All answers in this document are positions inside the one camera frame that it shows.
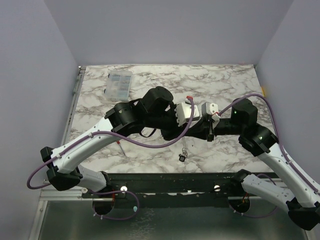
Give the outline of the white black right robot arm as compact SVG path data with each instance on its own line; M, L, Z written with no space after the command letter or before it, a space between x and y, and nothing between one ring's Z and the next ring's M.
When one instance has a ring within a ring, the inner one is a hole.
M178 126L187 125L187 136L200 138L204 134L210 141L217 135L238 135L240 145L268 165L287 186L283 189L240 170L229 184L234 195L246 192L261 197L287 212L298 227L307 231L320 223L319 183L288 154L276 129L271 131L258 124L258 109L247 96L228 106L230 118L221 118L225 111L217 104L206 102L199 109L192 100L187 97L176 109Z

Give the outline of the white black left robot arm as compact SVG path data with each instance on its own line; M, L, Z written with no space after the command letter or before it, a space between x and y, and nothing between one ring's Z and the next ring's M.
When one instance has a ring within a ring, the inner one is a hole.
M128 138L141 133L144 128L171 133L173 136L163 147L177 142L187 133L192 121L200 118L200 113L191 96L178 104L173 99L169 90L157 86L142 98L117 103L92 128L69 143L57 148L43 148L40 153L43 161L48 163L49 183L58 191L78 186L94 191L101 198L106 197L111 190L106 173L90 170L82 166L82 162L119 140L153 149L154 145Z

